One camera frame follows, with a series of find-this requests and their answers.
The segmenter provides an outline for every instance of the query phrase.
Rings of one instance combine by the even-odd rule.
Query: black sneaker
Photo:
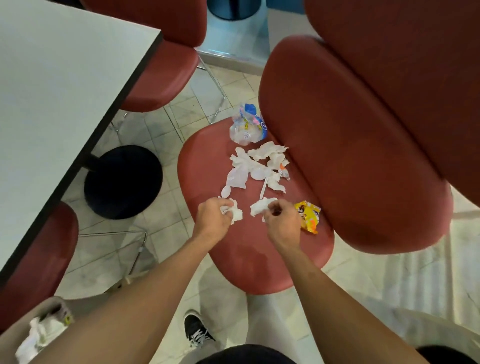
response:
[[[204,326],[198,312],[194,310],[187,311],[183,319],[183,325],[185,326],[185,336],[190,341],[190,346],[201,347],[206,340],[215,341]]]

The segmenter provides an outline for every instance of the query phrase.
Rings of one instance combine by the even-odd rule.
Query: trash bin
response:
[[[242,20],[254,15],[262,0],[207,0],[213,15],[225,20]]]

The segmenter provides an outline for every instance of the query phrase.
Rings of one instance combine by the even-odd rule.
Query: table pedestal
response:
[[[207,0],[208,9],[218,18],[242,20],[255,14],[262,0]]]
[[[158,195],[163,172],[158,158],[141,146],[119,146],[84,165],[85,199],[104,218],[131,218],[145,210]]]

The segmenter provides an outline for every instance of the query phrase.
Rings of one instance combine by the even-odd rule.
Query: pants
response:
[[[275,349],[300,363],[296,343],[280,317],[270,296],[247,295],[248,332],[246,344],[258,344]],[[220,351],[218,341],[207,340],[202,347],[189,352],[180,364],[195,364]]]

